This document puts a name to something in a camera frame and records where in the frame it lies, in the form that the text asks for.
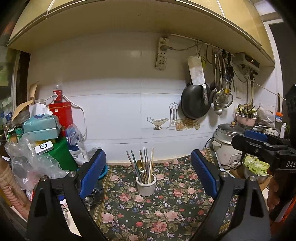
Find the red box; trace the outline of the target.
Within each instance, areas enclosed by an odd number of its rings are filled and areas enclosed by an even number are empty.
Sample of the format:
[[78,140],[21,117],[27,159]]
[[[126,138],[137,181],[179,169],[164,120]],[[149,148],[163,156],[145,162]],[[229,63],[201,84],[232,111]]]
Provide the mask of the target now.
[[48,105],[53,115],[56,115],[61,125],[62,136],[66,136],[66,129],[73,124],[72,105],[71,102],[53,103]]

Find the black frying pan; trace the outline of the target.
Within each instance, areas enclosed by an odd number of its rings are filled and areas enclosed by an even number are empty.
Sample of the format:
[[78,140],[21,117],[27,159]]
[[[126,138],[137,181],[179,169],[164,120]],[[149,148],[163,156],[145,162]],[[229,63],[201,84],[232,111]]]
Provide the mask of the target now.
[[211,107],[210,102],[210,88],[207,84],[193,85],[188,83],[181,95],[181,109],[186,118],[197,120],[209,111]]

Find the dark brown chopstick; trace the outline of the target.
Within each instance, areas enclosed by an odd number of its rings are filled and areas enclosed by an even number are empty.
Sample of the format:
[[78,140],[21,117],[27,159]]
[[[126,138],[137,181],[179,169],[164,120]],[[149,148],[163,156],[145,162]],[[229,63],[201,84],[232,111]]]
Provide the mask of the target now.
[[133,161],[133,160],[132,160],[132,158],[130,157],[130,154],[129,154],[129,152],[128,152],[128,151],[126,151],[126,154],[127,154],[127,157],[128,157],[128,159],[129,159],[129,161],[130,161],[130,163],[131,163],[131,166],[132,166],[132,168],[133,168],[133,169],[134,169],[134,171],[135,171],[135,174],[136,174],[136,176],[137,176],[138,180],[140,180],[140,181],[141,181],[140,174],[139,174],[139,172],[137,171],[137,168],[136,168],[136,166],[135,166],[135,164],[134,164],[134,161]]

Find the red cap bottle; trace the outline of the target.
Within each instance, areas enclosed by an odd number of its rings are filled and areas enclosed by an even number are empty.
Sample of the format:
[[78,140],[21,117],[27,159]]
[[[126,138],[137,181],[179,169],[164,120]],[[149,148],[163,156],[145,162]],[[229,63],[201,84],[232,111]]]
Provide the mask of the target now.
[[53,88],[53,102],[54,103],[61,103],[62,102],[62,86],[55,85]]

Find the floral dark green mat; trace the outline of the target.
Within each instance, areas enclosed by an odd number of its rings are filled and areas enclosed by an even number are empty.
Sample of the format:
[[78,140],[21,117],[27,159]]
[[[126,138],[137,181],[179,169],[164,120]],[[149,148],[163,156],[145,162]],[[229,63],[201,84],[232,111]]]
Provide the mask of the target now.
[[90,213],[108,240],[189,240],[214,200],[204,191],[190,156],[156,163],[154,193],[138,193],[128,165],[109,166],[103,199]]

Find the white power strip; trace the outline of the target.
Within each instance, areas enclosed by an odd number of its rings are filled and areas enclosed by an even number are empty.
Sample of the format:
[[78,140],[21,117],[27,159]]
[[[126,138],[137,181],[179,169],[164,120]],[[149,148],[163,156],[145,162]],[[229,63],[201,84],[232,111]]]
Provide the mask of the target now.
[[165,37],[160,37],[158,42],[158,51],[156,56],[156,70],[165,70],[167,64],[167,51],[170,49],[169,40]]

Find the white rice cooker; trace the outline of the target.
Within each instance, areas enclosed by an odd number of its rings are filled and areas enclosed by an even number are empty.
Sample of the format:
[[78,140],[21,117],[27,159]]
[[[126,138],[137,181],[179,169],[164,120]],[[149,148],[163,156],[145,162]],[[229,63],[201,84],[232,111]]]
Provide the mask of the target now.
[[235,169],[240,165],[242,152],[233,148],[231,142],[234,136],[244,133],[244,128],[235,121],[217,126],[212,142],[217,160],[225,169]]

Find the dark grey chopstick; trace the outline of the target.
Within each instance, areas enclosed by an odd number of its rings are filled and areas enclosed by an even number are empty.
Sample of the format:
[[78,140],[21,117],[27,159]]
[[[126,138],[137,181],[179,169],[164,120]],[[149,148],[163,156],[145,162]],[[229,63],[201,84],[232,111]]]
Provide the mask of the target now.
[[147,158],[147,149],[146,147],[143,147],[144,149],[144,161],[145,161],[145,171],[147,176],[147,183],[149,183],[149,164],[148,164],[148,158]]

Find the brown wooden chopstick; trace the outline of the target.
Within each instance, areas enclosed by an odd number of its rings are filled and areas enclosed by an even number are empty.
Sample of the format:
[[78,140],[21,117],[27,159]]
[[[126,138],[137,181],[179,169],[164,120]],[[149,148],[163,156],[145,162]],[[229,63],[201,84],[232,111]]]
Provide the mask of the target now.
[[149,175],[148,175],[148,183],[152,182],[152,166],[153,166],[153,160],[154,160],[154,148],[151,149],[151,160],[149,163]]

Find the white ceramic utensil cup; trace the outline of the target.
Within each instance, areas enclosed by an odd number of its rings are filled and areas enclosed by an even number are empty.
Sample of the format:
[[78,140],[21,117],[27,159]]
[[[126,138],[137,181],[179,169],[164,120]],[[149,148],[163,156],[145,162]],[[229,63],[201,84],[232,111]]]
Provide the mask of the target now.
[[138,193],[141,196],[148,197],[148,196],[151,196],[154,194],[154,191],[156,188],[156,182],[157,182],[156,176],[154,174],[152,174],[151,183],[148,183],[148,184],[144,184],[144,183],[140,182],[138,177],[135,180],[136,180],[136,184],[137,184]]

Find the metal bowl with lettuce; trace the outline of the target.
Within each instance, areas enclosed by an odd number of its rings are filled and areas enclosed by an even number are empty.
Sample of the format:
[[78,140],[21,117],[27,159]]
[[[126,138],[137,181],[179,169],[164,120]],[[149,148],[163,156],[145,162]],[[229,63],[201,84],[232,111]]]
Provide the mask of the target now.
[[260,161],[256,156],[246,154],[243,158],[244,177],[248,179],[250,176],[254,176],[259,184],[264,183],[269,177],[267,173],[269,167],[269,163]]

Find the teal tissue pack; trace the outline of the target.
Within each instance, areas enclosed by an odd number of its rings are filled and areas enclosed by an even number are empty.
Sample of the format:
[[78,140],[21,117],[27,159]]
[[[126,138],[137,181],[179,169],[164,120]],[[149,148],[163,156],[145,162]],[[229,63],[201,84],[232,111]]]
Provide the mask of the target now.
[[35,142],[56,139],[60,135],[61,124],[56,115],[42,103],[29,106],[30,117],[23,124],[23,133]]

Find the gold metal spoon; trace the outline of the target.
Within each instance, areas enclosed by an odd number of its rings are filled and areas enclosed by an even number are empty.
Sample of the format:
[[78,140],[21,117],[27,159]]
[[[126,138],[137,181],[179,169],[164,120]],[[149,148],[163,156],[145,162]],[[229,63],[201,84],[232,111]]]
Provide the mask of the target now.
[[137,160],[137,167],[138,167],[140,175],[142,177],[142,183],[145,183],[144,168],[143,168],[141,160]]

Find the pink utensil pot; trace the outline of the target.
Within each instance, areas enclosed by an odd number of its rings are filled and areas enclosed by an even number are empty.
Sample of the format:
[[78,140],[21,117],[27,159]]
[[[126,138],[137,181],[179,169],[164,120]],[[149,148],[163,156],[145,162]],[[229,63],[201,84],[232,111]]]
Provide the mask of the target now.
[[240,114],[236,114],[237,122],[243,126],[254,126],[256,118],[249,118]]

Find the silver metal chopstick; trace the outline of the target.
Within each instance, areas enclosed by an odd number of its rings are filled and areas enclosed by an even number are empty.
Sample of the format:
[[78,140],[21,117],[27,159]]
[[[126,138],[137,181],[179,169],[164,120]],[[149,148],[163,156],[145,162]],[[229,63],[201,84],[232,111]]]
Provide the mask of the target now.
[[137,161],[136,161],[136,159],[135,159],[135,156],[134,156],[133,150],[131,149],[130,151],[131,151],[131,154],[132,154],[132,159],[133,159],[133,162],[134,162],[134,167],[135,167],[135,171],[136,171],[136,173],[137,173],[138,180],[139,180],[139,181],[142,181],[142,177],[141,177],[140,172],[139,172],[139,169],[138,169],[138,167],[137,167]]

